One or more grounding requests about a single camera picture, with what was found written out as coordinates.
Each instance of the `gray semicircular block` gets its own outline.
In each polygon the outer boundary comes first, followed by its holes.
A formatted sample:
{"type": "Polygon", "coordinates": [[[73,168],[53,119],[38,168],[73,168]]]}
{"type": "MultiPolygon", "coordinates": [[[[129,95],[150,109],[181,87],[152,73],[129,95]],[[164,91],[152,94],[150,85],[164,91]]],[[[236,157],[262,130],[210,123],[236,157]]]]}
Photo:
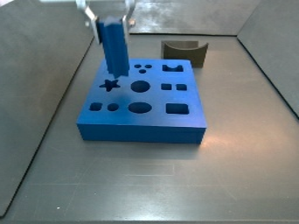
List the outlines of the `gray semicircular block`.
{"type": "Polygon", "coordinates": [[[161,58],[168,60],[189,60],[192,67],[202,67],[208,43],[198,46],[198,41],[162,41],[161,58]]]}

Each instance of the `blue shape sorter block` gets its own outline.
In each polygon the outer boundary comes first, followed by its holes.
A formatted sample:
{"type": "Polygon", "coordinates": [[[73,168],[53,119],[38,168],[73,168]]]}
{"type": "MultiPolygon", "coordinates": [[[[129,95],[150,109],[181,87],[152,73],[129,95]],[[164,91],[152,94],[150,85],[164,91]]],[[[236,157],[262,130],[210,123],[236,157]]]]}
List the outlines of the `blue shape sorter block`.
{"type": "Polygon", "coordinates": [[[102,61],[77,126],[84,140],[198,144],[206,123],[190,62],[130,59],[114,80],[102,61]]]}

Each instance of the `circular hole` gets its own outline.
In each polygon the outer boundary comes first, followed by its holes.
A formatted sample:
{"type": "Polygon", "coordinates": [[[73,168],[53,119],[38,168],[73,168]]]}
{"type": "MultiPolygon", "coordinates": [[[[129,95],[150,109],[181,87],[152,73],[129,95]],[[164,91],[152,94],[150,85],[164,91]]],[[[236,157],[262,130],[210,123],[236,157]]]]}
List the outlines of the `circular hole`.
{"type": "Polygon", "coordinates": [[[110,104],[106,105],[106,110],[108,111],[116,111],[117,109],[118,109],[117,104],[110,103],[110,104]]]}
{"type": "Polygon", "coordinates": [[[144,80],[137,80],[130,84],[130,89],[137,93],[145,92],[149,87],[149,83],[144,80]]]}
{"type": "Polygon", "coordinates": [[[128,105],[128,110],[136,114],[144,114],[152,109],[152,106],[145,102],[133,102],[128,105]]]}

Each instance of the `square hole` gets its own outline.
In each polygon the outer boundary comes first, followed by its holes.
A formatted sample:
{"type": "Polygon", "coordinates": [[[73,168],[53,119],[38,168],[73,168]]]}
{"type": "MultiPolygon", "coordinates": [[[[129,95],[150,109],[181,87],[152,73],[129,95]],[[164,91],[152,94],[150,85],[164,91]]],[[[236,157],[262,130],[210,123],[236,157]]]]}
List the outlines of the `square hole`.
{"type": "Polygon", "coordinates": [[[188,115],[188,105],[184,103],[165,103],[165,113],[176,115],[188,115]]]}
{"type": "Polygon", "coordinates": [[[186,85],[184,85],[184,84],[176,84],[176,90],[185,91],[186,90],[186,85]]]}
{"type": "Polygon", "coordinates": [[[90,111],[100,111],[101,110],[101,106],[102,106],[102,103],[92,102],[89,104],[88,110],[90,110],[90,111]]]}
{"type": "Polygon", "coordinates": [[[172,84],[161,84],[161,90],[172,90],[172,84]]]}

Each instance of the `rectangular hole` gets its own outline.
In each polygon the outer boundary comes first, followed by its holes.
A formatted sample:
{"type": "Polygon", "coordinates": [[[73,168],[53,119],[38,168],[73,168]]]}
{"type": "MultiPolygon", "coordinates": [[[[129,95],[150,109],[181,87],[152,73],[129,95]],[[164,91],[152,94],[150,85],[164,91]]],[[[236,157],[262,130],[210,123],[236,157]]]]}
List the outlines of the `rectangular hole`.
{"type": "Polygon", "coordinates": [[[176,84],[176,90],[178,90],[178,91],[186,91],[186,85],[184,85],[184,84],[176,84]]]}
{"type": "Polygon", "coordinates": [[[188,105],[184,103],[165,103],[165,113],[176,115],[188,115],[188,105]]]}
{"type": "Polygon", "coordinates": [[[172,84],[161,84],[161,90],[172,90],[172,84]]]}

